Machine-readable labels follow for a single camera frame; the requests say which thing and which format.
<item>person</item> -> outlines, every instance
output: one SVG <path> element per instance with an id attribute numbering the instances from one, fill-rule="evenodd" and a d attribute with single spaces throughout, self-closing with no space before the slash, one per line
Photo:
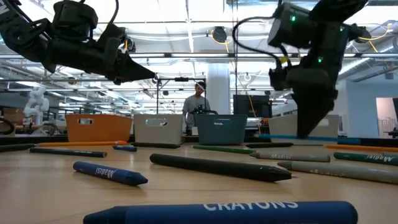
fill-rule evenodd
<path id="1" fill-rule="evenodd" d="M 205 110 L 210 110 L 209 101 L 202 96 L 202 93 L 206 91 L 206 83 L 198 82 L 195 84 L 195 94 L 193 96 L 188 97 L 184 101 L 184 106 L 182 108 L 182 114 L 185 119 L 186 130 L 185 133 L 187 136 L 192 135 L 192 127 L 195 126 L 195 115 L 191 114 L 191 112 L 200 105 Z"/>

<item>metal frame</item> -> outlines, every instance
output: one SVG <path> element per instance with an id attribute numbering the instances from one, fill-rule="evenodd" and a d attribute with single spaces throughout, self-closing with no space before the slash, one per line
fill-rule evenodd
<path id="1" fill-rule="evenodd" d="M 162 89 L 164 86 L 168 84 L 169 81 L 176 81 L 176 82 L 186 82 L 186 81 L 178 81 L 178 78 L 158 78 L 157 81 L 166 81 L 162 86 L 159 86 L 156 83 L 156 114 L 159 114 L 159 90 Z M 206 83 L 206 78 L 187 78 L 188 81 L 204 81 Z M 205 90 L 205 108 L 206 108 L 206 90 Z"/>

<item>wooden table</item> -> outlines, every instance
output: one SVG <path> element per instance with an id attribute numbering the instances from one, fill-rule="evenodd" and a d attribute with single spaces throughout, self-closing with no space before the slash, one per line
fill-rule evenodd
<path id="1" fill-rule="evenodd" d="M 111 146 L 71 147 L 106 151 L 108 157 L 90 158 L 29 154 L 26 151 L 0 154 L 0 217 L 2 224 L 82 223 L 91 212 L 132 204 L 228 203 L 301 200 L 347 200 L 359 213 L 361 224 L 391 224 L 396 219 L 398 186 L 363 180 L 295 172 L 298 179 L 278 183 L 224 177 L 152 164 L 152 153 L 172 154 L 224 161 L 276 165 L 248 155 L 192 149 L 140 148 L 138 152 L 115 151 Z M 295 151 L 326 151 L 318 146 L 291 147 Z M 74 172 L 75 161 L 131 169 L 149 179 L 141 187 Z M 393 166 L 333 161 L 398 169 Z"/>

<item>blue crayon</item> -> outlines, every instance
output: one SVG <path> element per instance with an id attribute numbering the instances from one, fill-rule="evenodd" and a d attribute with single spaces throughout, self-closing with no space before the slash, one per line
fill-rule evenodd
<path id="1" fill-rule="evenodd" d="M 112 147 L 113 147 L 113 149 L 116 149 L 116 150 L 137 152 L 137 147 L 135 147 L 135 146 L 112 146 Z"/>
<path id="2" fill-rule="evenodd" d="M 117 206 L 87 215 L 84 224 L 355 224 L 348 202 L 253 202 Z"/>
<path id="3" fill-rule="evenodd" d="M 90 164 L 88 162 L 75 162 L 73 169 L 77 172 L 93 175 L 95 177 L 101 177 L 131 186 L 148 183 L 148 180 L 138 172 L 107 167 L 98 164 Z"/>
<path id="4" fill-rule="evenodd" d="M 297 136 L 294 134 L 260 134 L 259 138 L 261 139 L 297 139 Z M 307 136 L 306 140 L 314 140 L 314 141 L 334 141 L 342 144 L 361 144 L 359 139 L 351 139 L 351 138 L 331 138 L 331 137 L 320 137 L 320 136 Z"/>

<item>white robot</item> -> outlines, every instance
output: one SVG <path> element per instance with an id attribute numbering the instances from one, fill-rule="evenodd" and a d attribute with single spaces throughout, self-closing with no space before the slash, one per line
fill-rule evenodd
<path id="1" fill-rule="evenodd" d="M 29 101 L 25 105 L 25 117 L 28 118 L 32 115 L 36 116 L 36 125 L 43 125 L 43 112 L 48 111 L 50 107 L 49 100 L 44 98 L 44 93 L 44 87 L 33 87 L 33 90 L 29 93 Z"/>

